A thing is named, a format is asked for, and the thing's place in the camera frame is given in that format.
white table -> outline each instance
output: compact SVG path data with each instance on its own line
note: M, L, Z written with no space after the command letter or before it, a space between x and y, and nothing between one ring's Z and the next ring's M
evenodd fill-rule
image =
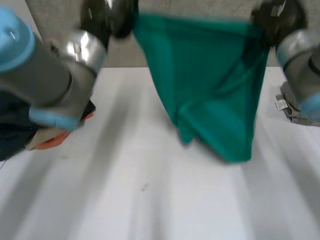
M268 68L252 160L181 146L147 68L108 68L95 116L0 170L0 240L318 240L320 128L275 106Z

